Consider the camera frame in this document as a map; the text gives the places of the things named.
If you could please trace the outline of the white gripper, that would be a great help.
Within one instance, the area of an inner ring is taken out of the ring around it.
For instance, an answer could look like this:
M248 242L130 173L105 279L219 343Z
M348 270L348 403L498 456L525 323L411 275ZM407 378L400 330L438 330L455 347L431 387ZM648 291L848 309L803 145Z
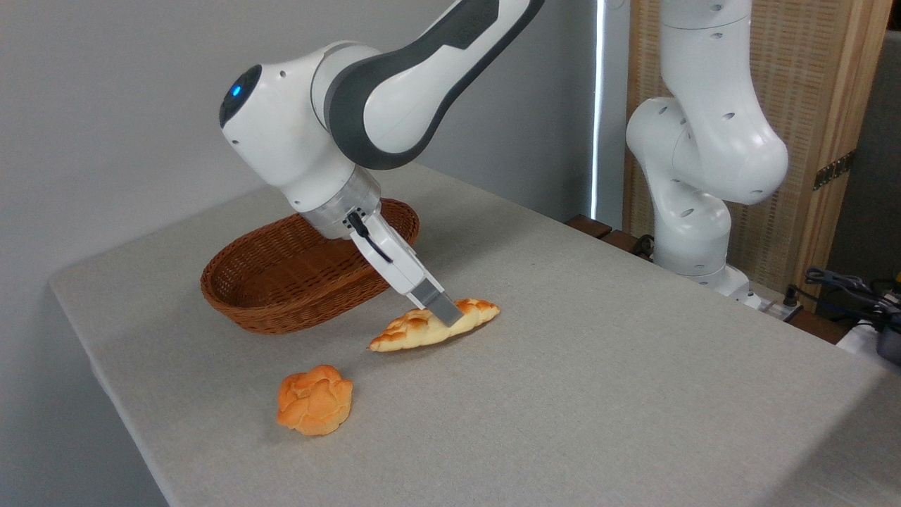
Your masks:
M409 296L419 308L428 309L447 327L463 317L463 312L420 262L408 241L380 212L369 215L351 212L348 224L350 238L365 260L398 293Z

